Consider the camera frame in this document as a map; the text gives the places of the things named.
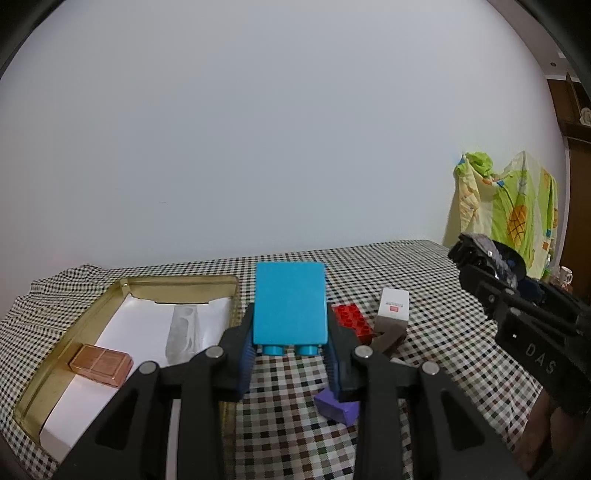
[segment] green patterned cloth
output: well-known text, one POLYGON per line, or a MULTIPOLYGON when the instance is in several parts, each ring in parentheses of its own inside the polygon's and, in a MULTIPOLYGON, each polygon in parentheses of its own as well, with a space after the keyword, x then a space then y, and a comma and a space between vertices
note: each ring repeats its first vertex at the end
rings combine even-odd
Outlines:
POLYGON ((485 153, 467 153, 456 166, 462 232, 484 233, 525 260, 527 274, 541 278, 554 251, 558 185, 527 152, 501 174, 485 153))

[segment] white mug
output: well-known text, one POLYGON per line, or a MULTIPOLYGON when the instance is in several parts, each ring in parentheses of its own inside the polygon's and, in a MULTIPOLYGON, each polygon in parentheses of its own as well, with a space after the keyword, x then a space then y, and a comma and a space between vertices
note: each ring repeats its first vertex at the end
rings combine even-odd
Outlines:
POLYGON ((566 267, 560 267, 560 285, 565 287, 573 281, 573 271, 566 267))

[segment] blue toy block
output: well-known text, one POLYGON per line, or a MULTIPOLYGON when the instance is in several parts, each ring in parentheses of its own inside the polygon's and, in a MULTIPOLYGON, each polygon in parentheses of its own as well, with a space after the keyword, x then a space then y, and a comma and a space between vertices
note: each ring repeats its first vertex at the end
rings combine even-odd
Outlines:
POLYGON ((314 396, 314 403, 318 413, 327 419, 332 419, 350 427, 359 417, 358 401, 337 401, 333 393, 325 388, 314 396))
POLYGON ((324 264, 260 262, 256 265, 253 341, 264 355, 317 355, 328 341, 324 264))

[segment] brown wooden cabinet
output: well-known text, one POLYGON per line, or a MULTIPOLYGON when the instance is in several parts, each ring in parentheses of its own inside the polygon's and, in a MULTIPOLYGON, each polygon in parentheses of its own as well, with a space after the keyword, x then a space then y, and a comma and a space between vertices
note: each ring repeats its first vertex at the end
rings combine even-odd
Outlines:
POLYGON ((573 293, 591 296, 591 127, 580 123, 581 109, 591 108, 582 85, 549 80, 558 125, 570 152, 570 203, 560 264, 573 271, 573 293))

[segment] purple block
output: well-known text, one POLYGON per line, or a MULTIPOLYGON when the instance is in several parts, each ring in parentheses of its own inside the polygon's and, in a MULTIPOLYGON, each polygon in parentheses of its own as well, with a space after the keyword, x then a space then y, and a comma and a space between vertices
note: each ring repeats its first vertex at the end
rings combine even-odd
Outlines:
POLYGON ((325 388, 314 396, 318 413, 323 417, 338 421, 350 427, 359 416, 359 402, 339 402, 330 389, 325 388))

